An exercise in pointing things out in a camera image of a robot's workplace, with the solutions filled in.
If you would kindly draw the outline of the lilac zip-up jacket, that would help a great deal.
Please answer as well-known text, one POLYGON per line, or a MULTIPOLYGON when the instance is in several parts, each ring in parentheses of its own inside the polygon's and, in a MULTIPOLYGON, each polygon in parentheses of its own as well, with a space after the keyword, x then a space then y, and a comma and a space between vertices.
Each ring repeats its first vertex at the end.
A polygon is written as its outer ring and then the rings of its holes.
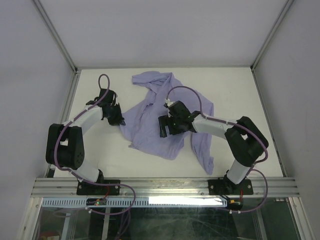
POLYGON ((174 160, 184 147, 185 137, 190 135, 192 155, 197 157, 204 171, 211 175, 214 169, 214 159, 210 155, 212 136, 188 131, 161 138, 158 118, 168 113, 164 106, 166 97, 174 102, 183 102, 190 112, 202 110, 209 116, 214 114, 214 104, 199 92, 193 93, 183 88, 171 72, 143 72, 132 76, 132 83, 147 88, 148 93, 144 100, 123 113, 125 125, 120 126, 120 130, 131 142, 130 147, 174 160))

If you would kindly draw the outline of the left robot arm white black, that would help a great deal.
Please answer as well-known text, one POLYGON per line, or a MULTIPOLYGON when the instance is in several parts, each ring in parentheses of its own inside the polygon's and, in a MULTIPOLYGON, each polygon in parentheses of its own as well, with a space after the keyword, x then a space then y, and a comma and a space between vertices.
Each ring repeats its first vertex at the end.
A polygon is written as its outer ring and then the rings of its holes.
POLYGON ((87 188, 96 195, 105 188, 104 175, 85 159, 84 134, 104 119, 110 126, 126 124, 121 106, 117 102, 117 94, 113 90, 102 88, 99 96, 87 102, 74 118, 49 127, 45 153, 48 164, 84 181, 87 188))

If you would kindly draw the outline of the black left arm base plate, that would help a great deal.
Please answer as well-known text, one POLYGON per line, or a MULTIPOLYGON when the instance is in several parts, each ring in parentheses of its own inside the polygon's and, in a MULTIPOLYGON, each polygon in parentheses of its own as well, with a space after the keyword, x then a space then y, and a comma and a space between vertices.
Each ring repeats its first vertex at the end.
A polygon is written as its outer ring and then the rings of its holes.
POLYGON ((78 181, 76 194, 78 196, 119 196, 119 179, 103 179, 102 185, 91 184, 86 181, 78 181))

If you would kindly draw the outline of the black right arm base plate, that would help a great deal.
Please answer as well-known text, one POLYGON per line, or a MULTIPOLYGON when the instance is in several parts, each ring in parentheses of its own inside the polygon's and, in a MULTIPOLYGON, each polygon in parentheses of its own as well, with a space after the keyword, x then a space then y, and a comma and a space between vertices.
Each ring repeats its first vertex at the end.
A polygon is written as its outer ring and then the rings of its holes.
POLYGON ((226 196, 250 196, 254 194, 252 182, 249 179, 243 179, 239 184, 234 184, 227 178, 209 179, 209 195, 226 195, 226 196))

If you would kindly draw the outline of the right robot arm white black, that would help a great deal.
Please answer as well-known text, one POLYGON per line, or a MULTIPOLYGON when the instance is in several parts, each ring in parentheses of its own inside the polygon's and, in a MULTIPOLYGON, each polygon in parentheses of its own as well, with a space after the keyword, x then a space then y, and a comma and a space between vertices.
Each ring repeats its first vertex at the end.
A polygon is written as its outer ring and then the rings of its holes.
POLYGON ((234 161, 224 176, 223 187, 230 194, 241 189, 241 182, 261 155, 268 157, 269 142, 249 117, 242 116, 235 122, 227 121, 206 116, 197 110, 190 112, 181 101, 168 99, 164 106, 168 113, 158 118, 161 138, 192 132, 227 141, 234 161))

